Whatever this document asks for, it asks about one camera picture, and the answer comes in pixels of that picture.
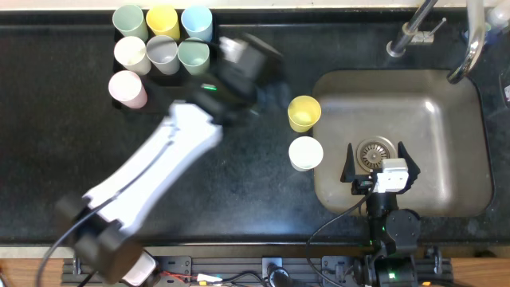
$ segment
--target backsplash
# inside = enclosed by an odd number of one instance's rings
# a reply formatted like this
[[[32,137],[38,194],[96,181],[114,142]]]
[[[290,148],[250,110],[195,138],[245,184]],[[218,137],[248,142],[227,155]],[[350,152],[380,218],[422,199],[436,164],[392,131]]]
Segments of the backsplash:
[[[483,0],[494,6],[501,0]],[[212,8],[367,8],[418,7],[423,0],[2,0],[0,10],[110,10],[123,4],[143,8],[165,3],[175,8],[205,5]],[[462,7],[465,0],[439,0],[436,7]]]

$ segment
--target cup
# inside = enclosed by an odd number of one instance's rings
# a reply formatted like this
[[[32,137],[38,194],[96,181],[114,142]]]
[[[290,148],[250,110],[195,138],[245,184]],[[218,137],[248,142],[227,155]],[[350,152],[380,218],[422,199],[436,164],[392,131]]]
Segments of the cup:
[[[110,95],[129,108],[142,108],[147,103],[147,93],[142,81],[132,71],[120,71],[108,83]]]
[[[125,36],[133,36],[146,41],[149,38],[143,20],[143,11],[136,5],[124,5],[113,13],[113,25]]]
[[[202,41],[198,38],[186,39],[178,46],[178,59],[191,75],[206,72],[209,68],[209,46],[206,43],[188,40]]]
[[[308,171],[322,161],[324,151],[320,143],[309,136],[295,139],[288,148],[290,163],[297,171]]]
[[[188,7],[182,12],[181,23],[190,37],[203,41],[213,39],[213,15],[205,6]]]
[[[311,96],[297,96],[287,109],[290,127],[296,132],[306,132],[320,118],[320,104]]]
[[[170,5],[155,6],[147,12],[147,25],[155,35],[167,35],[178,40],[181,37],[178,23],[177,12]]]
[[[138,37],[129,36],[120,39],[113,49],[113,55],[124,68],[140,76],[149,73],[151,70],[147,48]]]
[[[160,35],[147,43],[147,57],[165,75],[175,74],[180,67],[177,44],[171,37]]]

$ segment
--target faucet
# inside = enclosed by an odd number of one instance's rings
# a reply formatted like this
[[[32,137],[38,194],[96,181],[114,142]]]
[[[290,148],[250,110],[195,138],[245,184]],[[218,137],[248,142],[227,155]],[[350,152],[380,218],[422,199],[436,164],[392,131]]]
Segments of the faucet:
[[[395,41],[390,41],[386,46],[386,51],[392,57],[401,57],[406,46],[411,43],[414,36],[418,33],[418,27],[422,24],[425,17],[430,13],[437,0],[425,0],[418,8],[411,20],[402,26],[401,32]],[[468,8],[469,21],[469,42],[464,60],[458,68],[452,70],[446,77],[450,84],[456,84],[462,80],[477,63],[478,57],[485,43],[485,16],[484,2],[482,0],[466,0]]]

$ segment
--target sink basin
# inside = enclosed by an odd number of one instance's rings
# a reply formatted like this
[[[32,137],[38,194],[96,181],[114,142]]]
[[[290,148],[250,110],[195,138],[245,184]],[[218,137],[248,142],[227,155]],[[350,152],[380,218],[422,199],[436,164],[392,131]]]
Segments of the sink basin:
[[[456,85],[447,71],[335,71],[313,89],[322,116],[313,137],[324,159],[315,169],[316,194],[333,212],[356,204],[351,184],[341,183],[347,145],[356,173],[395,157],[399,141],[422,173],[400,208],[426,216],[473,216],[492,199],[492,180],[477,89],[468,79]]]

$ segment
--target drain strainer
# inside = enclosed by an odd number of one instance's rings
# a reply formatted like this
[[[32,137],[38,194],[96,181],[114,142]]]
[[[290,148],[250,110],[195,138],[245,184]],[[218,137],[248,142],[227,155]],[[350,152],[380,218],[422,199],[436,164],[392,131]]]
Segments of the drain strainer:
[[[386,138],[374,136],[359,143],[356,151],[359,166],[365,171],[380,168],[383,159],[393,159],[397,152]]]

